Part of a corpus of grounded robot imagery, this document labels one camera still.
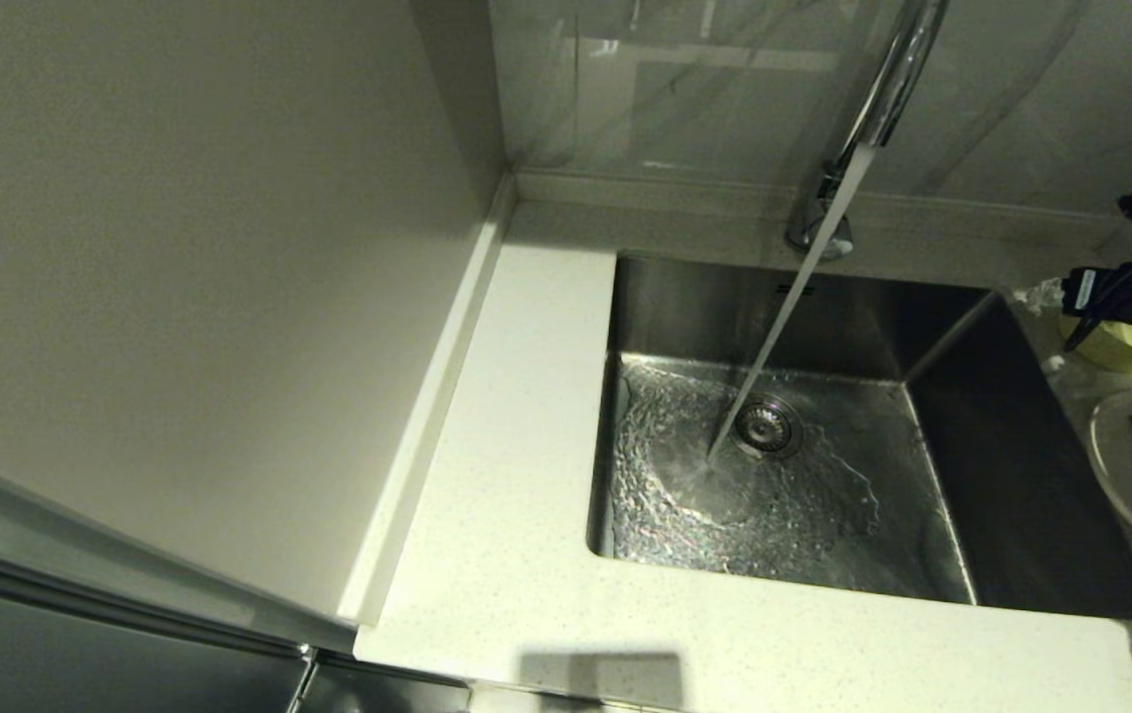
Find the grey cabinet door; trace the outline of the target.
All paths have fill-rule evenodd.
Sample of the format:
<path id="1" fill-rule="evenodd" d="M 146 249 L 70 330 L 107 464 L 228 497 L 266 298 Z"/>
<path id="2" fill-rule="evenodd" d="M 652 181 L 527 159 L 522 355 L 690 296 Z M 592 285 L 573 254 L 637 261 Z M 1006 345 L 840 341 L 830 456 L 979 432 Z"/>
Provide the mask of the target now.
<path id="1" fill-rule="evenodd" d="M 468 713 L 466 684 L 0 481 L 0 713 Z"/>

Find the yellow-green bowl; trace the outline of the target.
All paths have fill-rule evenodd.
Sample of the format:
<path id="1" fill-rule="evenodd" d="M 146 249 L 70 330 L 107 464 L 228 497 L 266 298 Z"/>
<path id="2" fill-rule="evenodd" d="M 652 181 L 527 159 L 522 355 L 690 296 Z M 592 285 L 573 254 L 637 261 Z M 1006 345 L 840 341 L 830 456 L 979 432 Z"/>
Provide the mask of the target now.
<path id="1" fill-rule="evenodd" d="M 1118 373 L 1132 373 L 1132 325 L 1100 323 L 1077 346 L 1078 356 Z"/>

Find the stainless steel sink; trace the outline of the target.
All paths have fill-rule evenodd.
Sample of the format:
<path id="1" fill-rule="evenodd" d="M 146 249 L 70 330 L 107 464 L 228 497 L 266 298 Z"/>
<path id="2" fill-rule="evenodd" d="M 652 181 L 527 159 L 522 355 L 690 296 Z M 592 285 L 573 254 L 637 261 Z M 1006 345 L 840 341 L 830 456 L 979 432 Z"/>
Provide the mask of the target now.
<path id="1" fill-rule="evenodd" d="M 1026 335 L 981 287 L 617 261 L 588 546 L 686 572 L 1132 620 L 1132 548 Z M 791 458 L 729 426 L 801 416 Z"/>

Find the white counter upstand strip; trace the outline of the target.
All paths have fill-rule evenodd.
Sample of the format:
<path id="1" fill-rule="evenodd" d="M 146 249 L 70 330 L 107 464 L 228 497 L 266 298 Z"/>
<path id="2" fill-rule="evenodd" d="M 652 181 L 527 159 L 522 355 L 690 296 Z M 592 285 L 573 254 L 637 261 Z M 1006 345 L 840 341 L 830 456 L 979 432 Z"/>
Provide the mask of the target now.
<path id="1" fill-rule="evenodd" d="M 475 232 L 466 270 L 350 569 L 338 618 L 354 627 L 378 622 L 388 599 L 517 201 L 516 177 L 507 172 Z"/>

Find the chrome faucet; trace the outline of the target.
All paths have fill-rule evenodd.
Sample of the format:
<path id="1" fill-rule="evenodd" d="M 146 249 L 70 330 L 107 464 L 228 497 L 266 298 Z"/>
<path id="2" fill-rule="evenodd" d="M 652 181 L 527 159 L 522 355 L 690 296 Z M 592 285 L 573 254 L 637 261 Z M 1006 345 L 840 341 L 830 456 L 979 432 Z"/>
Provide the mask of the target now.
<path id="1" fill-rule="evenodd" d="M 820 229 L 839 195 L 844 194 L 848 167 L 864 151 L 885 148 L 904 113 L 924 66 L 936 44 L 950 0 L 904 0 L 894 27 L 887 32 L 885 53 L 871 72 L 871 84 L 847 124 L 842 139 L 801 184 L 788 218 L 784 243 L 809 254 Z"/>

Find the round metal drain strainer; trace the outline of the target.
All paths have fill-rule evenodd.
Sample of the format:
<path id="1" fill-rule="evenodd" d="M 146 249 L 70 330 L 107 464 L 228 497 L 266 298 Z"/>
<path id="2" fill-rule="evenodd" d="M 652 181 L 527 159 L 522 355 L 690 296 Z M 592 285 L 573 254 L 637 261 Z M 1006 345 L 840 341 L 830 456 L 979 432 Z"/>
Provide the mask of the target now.
<path id="1" fill-rule="evenodd" d="M 730 443 L 751 458 L 791 458 L 801 448 L 801 416 L 773 394 L 751 394 L 729 426 Z"/>

